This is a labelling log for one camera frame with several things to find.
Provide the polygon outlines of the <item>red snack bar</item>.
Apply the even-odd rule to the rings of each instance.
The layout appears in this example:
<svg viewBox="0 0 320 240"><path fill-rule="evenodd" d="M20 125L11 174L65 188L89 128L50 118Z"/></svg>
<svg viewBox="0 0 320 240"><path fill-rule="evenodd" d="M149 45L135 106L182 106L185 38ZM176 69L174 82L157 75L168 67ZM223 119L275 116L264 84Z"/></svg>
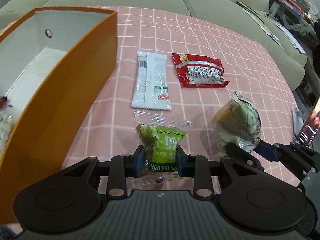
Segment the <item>red snack bar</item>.
<svg viewBox="0 0 320 240"><path fill-rule="evenodd" d="M0 109L6 107L8 98L6 96L0 97Z"/></svg>

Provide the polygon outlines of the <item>clear nut snack packet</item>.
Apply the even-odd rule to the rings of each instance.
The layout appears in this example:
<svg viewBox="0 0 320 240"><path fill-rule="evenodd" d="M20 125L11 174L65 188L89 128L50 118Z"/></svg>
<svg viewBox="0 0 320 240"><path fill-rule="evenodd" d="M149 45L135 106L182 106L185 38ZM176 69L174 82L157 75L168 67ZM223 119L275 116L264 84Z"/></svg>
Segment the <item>clear nut snack packet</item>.
<svg viewBox="0 0 320 240"><path fill-rule="evenodd" d="M0 153L3 154L9 135L13 128L13 117L9 110L1 109L1 121L0 121Z"/></svg>

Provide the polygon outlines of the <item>red snack packet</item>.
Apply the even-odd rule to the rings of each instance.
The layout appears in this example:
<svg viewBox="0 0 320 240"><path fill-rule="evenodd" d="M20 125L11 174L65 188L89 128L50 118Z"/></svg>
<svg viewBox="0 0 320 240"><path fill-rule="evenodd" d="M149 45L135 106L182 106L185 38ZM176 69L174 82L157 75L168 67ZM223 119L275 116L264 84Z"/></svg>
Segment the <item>red snack packet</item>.
<svg viewBox="0 0 320 240"><path fill-rule="evenodd" d="M182 87L224 88L229 84L223 78L225 70L220 59L172 53L172 60Z"/></svg>

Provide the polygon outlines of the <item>beige sofa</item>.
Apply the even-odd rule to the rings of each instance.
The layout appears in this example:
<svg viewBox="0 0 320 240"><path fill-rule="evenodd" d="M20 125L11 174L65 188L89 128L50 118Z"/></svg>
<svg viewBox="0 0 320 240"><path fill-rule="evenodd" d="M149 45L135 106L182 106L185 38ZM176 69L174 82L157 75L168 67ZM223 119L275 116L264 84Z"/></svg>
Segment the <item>beige sofa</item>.
<svg viewBox="0 0 320 240"><path fill-rule="evenodd" d="M10 0L1 5L1 28L39 7L94 5L158 9L214 23L259 42L291 89L296 89L305 75L306 54L265 16L269 0Z"/></svg>

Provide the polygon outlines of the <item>green raisin packet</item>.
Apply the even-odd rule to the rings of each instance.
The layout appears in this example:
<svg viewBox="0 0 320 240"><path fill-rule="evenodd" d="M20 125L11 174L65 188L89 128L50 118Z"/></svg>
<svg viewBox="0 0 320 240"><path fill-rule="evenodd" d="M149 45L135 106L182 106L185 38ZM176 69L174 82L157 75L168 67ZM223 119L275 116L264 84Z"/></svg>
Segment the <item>green raisin packet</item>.
<svg viewBox="0 0 320 240"><path fill-rule="evenodd" d="M144 146L142 175L176 172L177 147L187 135L191 121L137 110L133 120Z"/></svg>

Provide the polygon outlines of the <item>orange cardboard box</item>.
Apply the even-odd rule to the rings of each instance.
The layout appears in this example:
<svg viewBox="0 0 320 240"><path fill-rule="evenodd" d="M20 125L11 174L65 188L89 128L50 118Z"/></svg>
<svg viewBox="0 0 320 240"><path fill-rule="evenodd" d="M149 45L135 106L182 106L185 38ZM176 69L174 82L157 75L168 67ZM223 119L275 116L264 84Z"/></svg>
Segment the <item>orange cardboard box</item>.
<svg viewBox="0 0 320 240"><path fill-rule="evenodd" d="M1 95L14 127L1 157L1 223L14 200L59 172L91 105L116 68L117 13L36 8L1 34Z"/></svg>

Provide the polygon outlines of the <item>white snack bar wrapper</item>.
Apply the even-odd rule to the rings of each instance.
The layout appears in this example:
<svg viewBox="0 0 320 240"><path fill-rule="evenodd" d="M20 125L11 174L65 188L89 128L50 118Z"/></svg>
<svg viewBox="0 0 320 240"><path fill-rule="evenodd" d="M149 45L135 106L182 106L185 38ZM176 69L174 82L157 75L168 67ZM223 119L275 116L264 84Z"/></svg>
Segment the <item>white snack bar wrapper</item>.
<svg viewBox="0 0 320 240"><path fill-rule="evenodd" d="M132 108L170 111L171 103L167 85L167 56L137 52L137 77Z"/></svg>

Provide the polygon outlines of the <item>silver green snack bag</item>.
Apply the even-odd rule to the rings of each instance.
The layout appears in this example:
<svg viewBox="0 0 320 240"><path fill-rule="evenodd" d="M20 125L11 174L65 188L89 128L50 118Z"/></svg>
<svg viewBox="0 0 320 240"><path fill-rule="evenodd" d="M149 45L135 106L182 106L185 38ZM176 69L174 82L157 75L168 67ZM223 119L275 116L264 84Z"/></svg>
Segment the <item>silver green snack bag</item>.
<svg viewBox="0 0 320 240"><path fill-rule="evenodd" d="M233 143L251 153L261 139L261 118L255 104L238 90L214 117L217 152L226 156L225 146Z"/></svg>

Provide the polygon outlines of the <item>pink checkered tablecloth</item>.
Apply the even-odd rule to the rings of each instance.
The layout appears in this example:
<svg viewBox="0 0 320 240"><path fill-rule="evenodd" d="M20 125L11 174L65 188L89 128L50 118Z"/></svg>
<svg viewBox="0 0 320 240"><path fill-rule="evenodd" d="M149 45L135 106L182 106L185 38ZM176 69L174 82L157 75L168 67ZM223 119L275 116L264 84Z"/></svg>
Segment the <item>pink checkered tablecloth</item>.
<svg viewBox="0 0 320 240"><path fill-rule="evenodd" d="M295 100L258 42L166 11L39 8L1 34L1 94L15 126L1 156L1 223L18 193L82 157L136 149L135 91L152 112L191 129L182 148L217 157L214 114L239 90L257 107L262 139L288 143Z"/></svg>

